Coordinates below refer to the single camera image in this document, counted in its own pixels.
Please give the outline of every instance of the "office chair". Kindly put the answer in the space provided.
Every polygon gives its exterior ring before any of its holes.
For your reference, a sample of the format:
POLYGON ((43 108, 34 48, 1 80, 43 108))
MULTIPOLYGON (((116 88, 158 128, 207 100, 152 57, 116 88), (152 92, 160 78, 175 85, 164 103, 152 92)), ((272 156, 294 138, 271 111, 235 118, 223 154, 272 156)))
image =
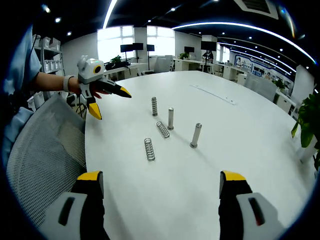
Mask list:
POLYGON ((143 75, 171 72, 174 65, 172 55, 158 56, 155 61, 154 70, 143 71, 143 75))
POLYGON ((40 227, 46 208, 85 173, 85 121, 55 94, 25 124, 6 175, 25 214, 40 227))

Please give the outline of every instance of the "metal pin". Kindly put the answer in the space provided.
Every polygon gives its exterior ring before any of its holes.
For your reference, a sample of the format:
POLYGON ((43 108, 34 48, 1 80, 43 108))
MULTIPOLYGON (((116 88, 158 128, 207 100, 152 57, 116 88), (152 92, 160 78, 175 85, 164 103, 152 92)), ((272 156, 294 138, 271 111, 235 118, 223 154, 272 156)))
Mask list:
POLYGON ((190 142, 190 147, 192 147, 193 149, 195 149, 198 146, 198 139, 199 139, 201 128, 202 128, 201 123, 197 123, 195 125, 192 142, 190 142))
POLYGON ((168 120, 168 129, 173 130, 174 129, 174 108, 169 107, 169 120, 168 120))
POLYGON ((157 116, 158 108, 157 108, 157 98, 155 96, 151 98, 151 103, 152 103, 152 116, 157 116))

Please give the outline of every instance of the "monitor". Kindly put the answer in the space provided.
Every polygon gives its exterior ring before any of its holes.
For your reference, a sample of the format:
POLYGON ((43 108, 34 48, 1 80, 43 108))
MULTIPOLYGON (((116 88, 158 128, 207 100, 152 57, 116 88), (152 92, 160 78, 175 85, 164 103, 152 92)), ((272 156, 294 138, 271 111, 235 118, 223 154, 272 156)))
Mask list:
POLYGON ((132 43, 132 50, 143 50, 144 44, 143 43, 132 43))
POLYGON ((120 45, 120 52, 121 53, 131 52, 133 51, 132 47, 133 47, 132 44, 120 45))
POLYGON ((217 43, 215 41, 201 41, 201 49, 202 50, 217 50, 217 43))
POLYGON ((195 48, 192 46, 185 46, 184 47, 184 52, 185 53, 194 53, 195 52, 195 48))
POLYGON ((155 51, 155 45, 147 44, 146 45, 146 50, 149 51, 149 52, 155 51))

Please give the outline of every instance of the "metal spring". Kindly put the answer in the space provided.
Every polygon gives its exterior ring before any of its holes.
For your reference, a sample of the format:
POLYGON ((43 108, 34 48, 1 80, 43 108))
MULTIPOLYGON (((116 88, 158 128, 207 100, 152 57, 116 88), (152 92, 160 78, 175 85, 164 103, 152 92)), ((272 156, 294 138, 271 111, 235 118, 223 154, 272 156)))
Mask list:
POLYGON ((157 108, 157 98, 155 96, 151 98, 151 103, 152 103, 152 115, 157 116, 158 108, 157 108))
POLYGON ((156 126, 158 127, 164 138, 168 138, 170 136, 170 132, 167 130, 167 128, 161 121, 158 121, 156 123, 156 126))
POLYGON ((152 146, 152 142, 150 138, 144 139, 145 153, 148 161, 154 161, 156 159, 154 147, 152 146))

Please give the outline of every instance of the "metal rod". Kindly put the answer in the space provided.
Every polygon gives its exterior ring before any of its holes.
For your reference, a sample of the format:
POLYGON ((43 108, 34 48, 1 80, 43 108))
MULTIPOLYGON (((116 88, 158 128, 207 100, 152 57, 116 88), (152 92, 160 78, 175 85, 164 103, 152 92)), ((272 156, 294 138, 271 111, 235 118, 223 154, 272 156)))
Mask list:
POLYGON ((174 108, 169 107, 169 120, 168 120, 168 129, 174 129, 174 108))
POLYGON ((197 123, 195 125, 192 142, 190 142, 190 147, 192 147, 193 149, 195 149, 198 146, 198 139, 199 139, 201 128, 202 128, 201 123, 197 123))

